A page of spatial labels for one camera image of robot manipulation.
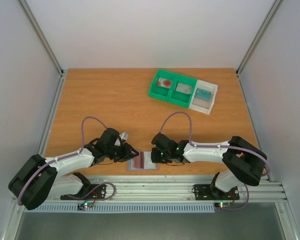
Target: divided container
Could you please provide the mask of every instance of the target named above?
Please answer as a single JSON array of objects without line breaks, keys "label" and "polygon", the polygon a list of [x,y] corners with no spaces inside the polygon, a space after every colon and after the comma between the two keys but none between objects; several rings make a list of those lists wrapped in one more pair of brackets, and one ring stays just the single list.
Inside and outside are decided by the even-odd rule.
[{"label": "divided container", "polygon": [[[158,85],[166,80],[168,86]],[[159,69],[150,86],[149,96],[210,114],[217,90],[216,84]]]}]

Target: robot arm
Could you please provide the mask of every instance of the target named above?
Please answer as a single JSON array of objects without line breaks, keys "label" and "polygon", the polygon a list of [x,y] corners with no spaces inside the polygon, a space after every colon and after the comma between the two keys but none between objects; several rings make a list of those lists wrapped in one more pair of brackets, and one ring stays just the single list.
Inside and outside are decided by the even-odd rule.
[{"label": "robot arm", "polygon": [[190,144],[187,140],[176,143],[164,134],[158,133],[153,138],[152,144],[155,146],[151,152],[154,163],[166,164],[174,161],[187,164],[196,161],[211,161],[225,164],[228,170],[217,173],[210,185],[210,190],[216,199],[242,183],[258,186],[265,166],[265,163],[255,155],[226,148],[226,146],[236,146],[251,150],[266,159],[263,152],[238,136],[222,143],[201,144],[194,142]]},{"label": "robot arm", "polygon": [[101,163],[105,158],[112,159],[116,163],[138,156],[139,153],[125,142],[127,136],[127,133],[119,135],[115,129],[107,128],[100,138],[92,140],[83,149],[56,157],[43,158],[39,154],[33,155],[11,180],[9,189],[19,197],[33,174],[45,166],[21,196],[21,202],[27,209],[37,208],[47,198],[67,194],[82,198],[93,185],[80,173],[64,175]]}]

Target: white backdrop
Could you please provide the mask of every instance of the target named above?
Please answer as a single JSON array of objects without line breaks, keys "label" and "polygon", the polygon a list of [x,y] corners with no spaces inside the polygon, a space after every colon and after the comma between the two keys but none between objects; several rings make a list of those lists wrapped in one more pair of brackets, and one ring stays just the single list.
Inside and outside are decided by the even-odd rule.
[{"label": "white backdrop", "polygon": [[18,1],[0,0],[0,234],[8,184],[35,154],[59,76]]},{"label": "white backdrop", "polygon": [[62,68],[237,68],[273,0],[28,0]]},{"label": "white backdrop", "polygon": [[300,0],[284,0],[242,73],[262,150],[300,230]]}]

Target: wooden tabletop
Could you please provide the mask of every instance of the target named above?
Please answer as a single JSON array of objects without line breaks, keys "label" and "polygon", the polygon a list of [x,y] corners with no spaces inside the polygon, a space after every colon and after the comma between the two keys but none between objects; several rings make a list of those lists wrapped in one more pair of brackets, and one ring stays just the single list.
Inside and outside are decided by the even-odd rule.
[{"label": "wooden tabletop", "polygon": [[[149,97],[149,87],[157,69],[70,69],[45,156],[58,156],[79,149],[81,121],[86,116],[95,116],[120,133],[127,132],[127,142],[135,149],[150,151],[151,140],[163,121],[176,111],[190,114],[192,140],[195,142],[223,142],[236,135],[257,146],[234,69],[167,70],[218,85],[210,115]],[[103,131],[101,124],[88,119],[85,142],[98,138]],[[182,114],[173,116],[163,133],[176,142],[188,139],[188,118]],[[177,167],[160,164],[159,169],[154,171],[127,171],[127,163],[118,162],[84,168],[80,172],[84,175],[213,175],[225,169],[218,163],[195,162]]]}]

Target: gray floor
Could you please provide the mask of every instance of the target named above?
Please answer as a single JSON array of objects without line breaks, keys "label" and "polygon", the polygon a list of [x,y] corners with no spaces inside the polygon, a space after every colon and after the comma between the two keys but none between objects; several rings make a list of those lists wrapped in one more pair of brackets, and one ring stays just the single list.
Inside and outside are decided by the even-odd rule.
[{"label": "gray floor", "polygon": [[17,240],[282,240],[275,205],[216,213],[24,213]]}]

